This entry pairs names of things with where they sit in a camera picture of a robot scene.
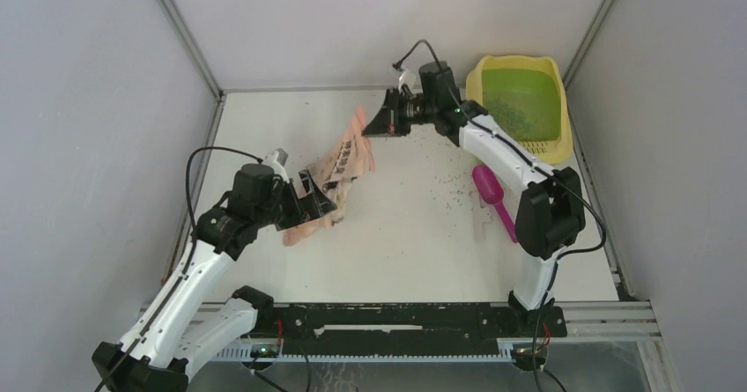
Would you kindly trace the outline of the pink cat litter bag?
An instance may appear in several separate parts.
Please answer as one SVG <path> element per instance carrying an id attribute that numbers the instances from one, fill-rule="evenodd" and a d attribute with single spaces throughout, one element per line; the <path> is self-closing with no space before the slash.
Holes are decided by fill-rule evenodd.
<path id="1" fill-rule="evenodd" d="M 353 182 L 375 171 L 373 147 L 363 135 L 365 127 L 366 111 L 363 106 L 358 106 L 337 144 L 307 166 L 314 182 L 337 209 L 322 218 L 286 230 L 283 234 L 284 246 L 292 247 L 316 231 L 331 228 L 343 221 Z"/>

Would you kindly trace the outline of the magenta plastic scoop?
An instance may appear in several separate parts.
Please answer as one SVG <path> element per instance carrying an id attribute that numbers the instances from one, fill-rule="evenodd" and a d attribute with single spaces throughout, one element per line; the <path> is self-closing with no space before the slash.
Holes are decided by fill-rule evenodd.
<path id="1" fill-rule="evenodd" d="M 514 220 L 504 205 L 505 191 L 495 173 L 486 165 L 478 165 L 473 168 L 471 176 L 480 198 L 496 211 L 509 238 L 517 243 Z"/>

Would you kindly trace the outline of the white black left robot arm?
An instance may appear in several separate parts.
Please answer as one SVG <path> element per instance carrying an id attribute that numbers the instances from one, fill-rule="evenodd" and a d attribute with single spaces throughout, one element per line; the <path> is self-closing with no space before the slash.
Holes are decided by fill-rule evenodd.
<path id="1" fill-rule="evenodd" d="M 235 290 L 210 319 L 188 326 L 261 229 L 283 231 L 337 210 L 308 171 L 300 172 L 303 197 L 284 172 L 279 164 L 250 163 L 235 174 L 232 188 L 197 220 L 189 249 L 151 305 L 117 342 L 102 342 L 94 351 L 98 390 L 184 391 L 234 339 L 273 330 L 274 299 L 248 285 Z"/>

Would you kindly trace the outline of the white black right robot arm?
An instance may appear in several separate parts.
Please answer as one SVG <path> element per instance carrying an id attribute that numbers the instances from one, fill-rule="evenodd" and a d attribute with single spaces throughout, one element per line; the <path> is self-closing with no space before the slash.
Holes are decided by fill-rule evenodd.
<path id="1" fill-rule="evenodd" d="M 457 147 L 482 161 L 519 197 L 514 222 L 524 251 L 521 275 L 509 299 L 510 327 L 533 335 L 544 324 L 541 309 L 550 301 L 558 259 L 585 228 L 580 176 L 558 170 L 531 155 L 474 100 L 461 99 L 453 72 L 443 61 L 417 73 L 395 64 L 398 83 L 364 128 L 366 137 L 405 137 L 414 125 L 431 124 Z"/>

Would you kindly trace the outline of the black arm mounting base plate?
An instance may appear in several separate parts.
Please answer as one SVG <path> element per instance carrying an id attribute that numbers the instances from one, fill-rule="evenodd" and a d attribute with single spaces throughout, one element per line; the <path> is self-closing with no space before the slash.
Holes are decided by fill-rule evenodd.
<path id="1" fill-rule="evenodd" d="M 319 357 L 496 355 L 500 340 L 543 344 L 568 335 L 563 310 L 524 314 L 508 304 L 277 304 L 245 338 Z"/>

